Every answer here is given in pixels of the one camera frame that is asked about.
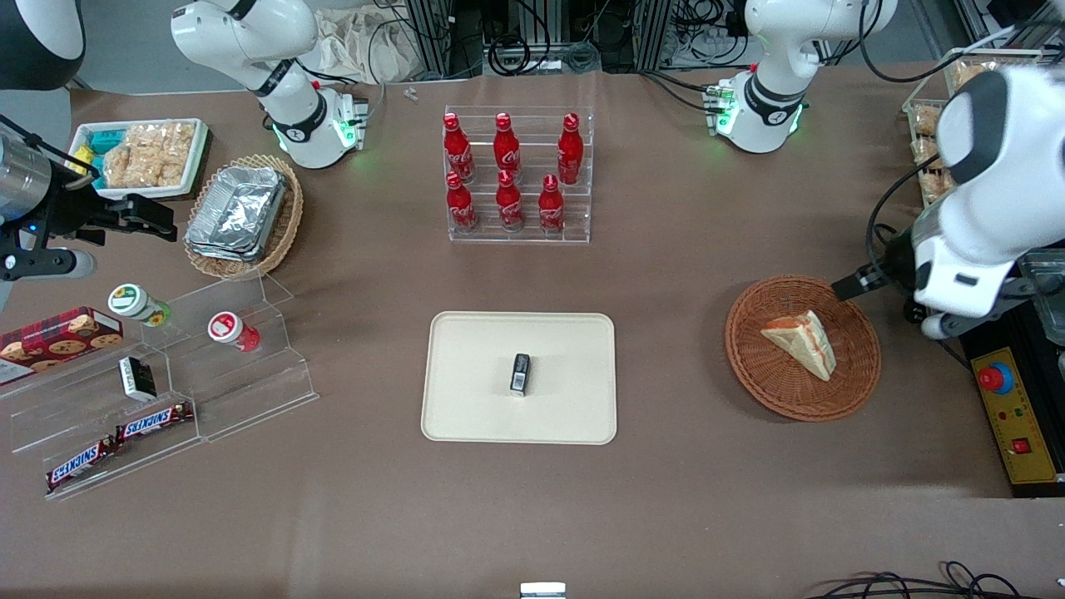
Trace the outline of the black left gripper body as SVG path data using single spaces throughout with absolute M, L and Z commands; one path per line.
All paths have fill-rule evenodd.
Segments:
M 872 225 L 868 231 L 870 249 L 867 290 L 892 287 L 902 295 L 915 291 L 915 255 L 910 228 L 898 231 L 889 225 Z

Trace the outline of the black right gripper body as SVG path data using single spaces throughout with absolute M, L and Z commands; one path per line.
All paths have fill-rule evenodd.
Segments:
M 122 232 L 121 215 L 94 187 L 69 189 L 71 181 L 53 181 L 33 209 L 33 245 L 45 247 L 54 236 L 102 246 L 108 231 Z

